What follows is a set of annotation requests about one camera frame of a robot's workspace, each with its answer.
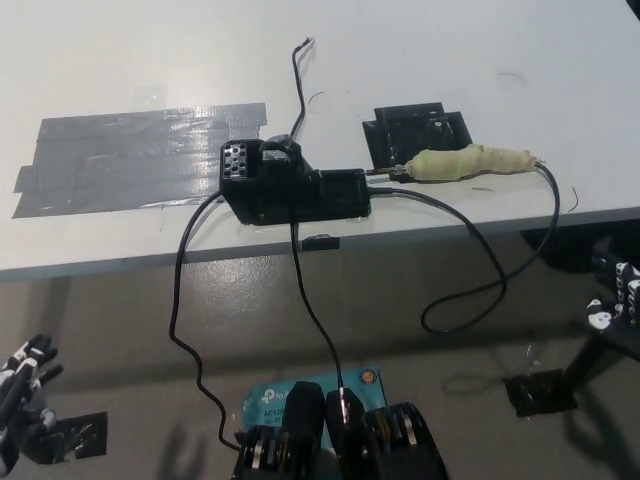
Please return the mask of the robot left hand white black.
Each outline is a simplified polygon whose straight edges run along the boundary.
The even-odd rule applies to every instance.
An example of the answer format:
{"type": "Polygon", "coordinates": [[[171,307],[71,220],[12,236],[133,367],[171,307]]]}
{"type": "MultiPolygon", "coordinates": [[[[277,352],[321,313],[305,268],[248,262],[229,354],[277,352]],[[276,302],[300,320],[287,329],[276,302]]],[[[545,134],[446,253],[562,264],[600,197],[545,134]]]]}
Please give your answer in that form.
{"type": "Polygon", "coordinates": [[[62,373],[60,365],[44,367],[57,354],[51,336],[39,333],[1,365],[2,477],[11,473],[21,456],[49,465],[61,455],[64,442],[51,432],[55,412],[47,406],[31,405],[42,387],[62,373]]]}

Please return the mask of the robot right hand black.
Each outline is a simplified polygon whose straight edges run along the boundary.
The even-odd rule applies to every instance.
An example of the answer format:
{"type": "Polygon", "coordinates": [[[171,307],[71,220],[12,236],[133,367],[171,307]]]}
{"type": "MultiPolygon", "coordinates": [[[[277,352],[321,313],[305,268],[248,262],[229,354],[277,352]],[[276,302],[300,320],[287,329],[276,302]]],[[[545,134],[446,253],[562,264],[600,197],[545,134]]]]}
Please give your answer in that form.
{"type": "Polygon", "coordinates": [[[639,269],[609,252],[595,253],[592,264],[610,295],[588,303],[589,327],[607,346],[639,360],[639,269]]]}

